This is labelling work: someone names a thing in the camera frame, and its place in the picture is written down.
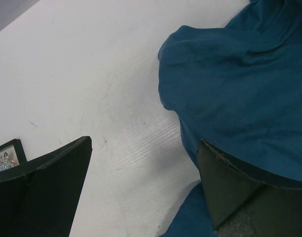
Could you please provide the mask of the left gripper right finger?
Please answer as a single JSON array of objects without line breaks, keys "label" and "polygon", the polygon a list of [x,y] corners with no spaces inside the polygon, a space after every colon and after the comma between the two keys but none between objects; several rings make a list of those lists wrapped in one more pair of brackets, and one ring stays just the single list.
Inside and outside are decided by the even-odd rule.
[{"label": "left gripper right finger", "polygon": [[198,168],[213,230],[220,237],[302,237],[302,182],[218,149],[205,140]]}]

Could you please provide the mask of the silver blue leaf brooch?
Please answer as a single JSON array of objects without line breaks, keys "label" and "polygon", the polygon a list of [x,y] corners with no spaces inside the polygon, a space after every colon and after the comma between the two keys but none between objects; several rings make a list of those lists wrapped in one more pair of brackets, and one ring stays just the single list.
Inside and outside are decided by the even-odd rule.
[{"label": "silver blue leaf brooch", "polygon": [[18,161],[12,159],[7,152],[4,152],[3,155],[0,155],[0,172],[14,168],[18,165]]}]

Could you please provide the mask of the blue t-shirt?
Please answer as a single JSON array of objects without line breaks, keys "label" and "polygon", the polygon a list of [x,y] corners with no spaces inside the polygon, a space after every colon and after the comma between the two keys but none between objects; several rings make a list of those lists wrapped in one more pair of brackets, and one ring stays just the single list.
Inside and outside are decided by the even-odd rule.
[{"label": "blue t-shirt", "polygon": [[[205,140],[302,182],[302,0],[252,0],[223,28],[182,26],[158,59],[160,100],[198,170]],[[201,181],[165,236],[218,237]]]}]

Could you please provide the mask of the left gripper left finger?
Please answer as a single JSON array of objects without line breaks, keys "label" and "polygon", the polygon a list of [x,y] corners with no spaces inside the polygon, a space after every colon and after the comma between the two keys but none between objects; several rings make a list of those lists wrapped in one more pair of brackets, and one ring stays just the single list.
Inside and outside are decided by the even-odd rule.
[{"label": "left gripper left finger", "polygon": [[92,154],[83,136],[0,172],[0,237],[67,237]]}]

